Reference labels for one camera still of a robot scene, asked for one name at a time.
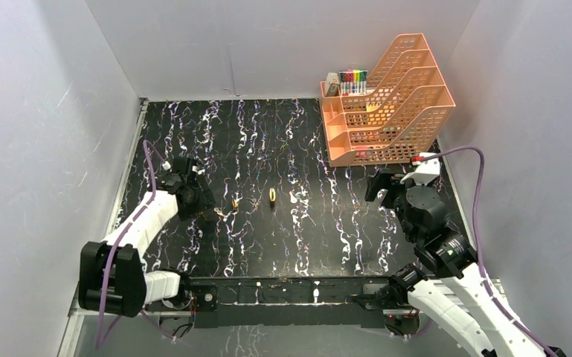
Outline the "large brass padlock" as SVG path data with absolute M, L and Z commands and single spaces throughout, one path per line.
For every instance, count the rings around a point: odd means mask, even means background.
M 276 202 L 276 190 L 273 187 L 269 189 L 269 201 L 271 204 Z

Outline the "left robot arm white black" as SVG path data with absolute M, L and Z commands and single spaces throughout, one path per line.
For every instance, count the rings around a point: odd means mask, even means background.
M 188 275 L 176 268 L 144 272 L 141 260 L 171 219 L 196 219 L 213 213 L 215 198 L 197 158 L 164 164 L 155 188 L 136 209 L 99 242 L 80 252 L 78 304 L 89 311 L 135 317 L 144 307 L 165 300 L 174 309 L 192 301 Z

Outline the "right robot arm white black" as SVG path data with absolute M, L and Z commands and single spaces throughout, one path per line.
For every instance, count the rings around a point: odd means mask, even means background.
M 448 226 L 446 204 L 430 180 L 389 169 L 368 177 L 366 201 L 385 190 L 381 205 L 395 212 L 420 265 L 408 264 L 377 292 L 364 293 L 363 305 L 418 309 L 471 356 L 563 356 L 538 342 L 502 301 L 469 239 Z

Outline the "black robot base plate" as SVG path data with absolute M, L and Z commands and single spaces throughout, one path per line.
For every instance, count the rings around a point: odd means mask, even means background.
M 387 277 L 193 277 L 186 288 L 200 328 L 357 325 L 412 335 L 422 324 Z

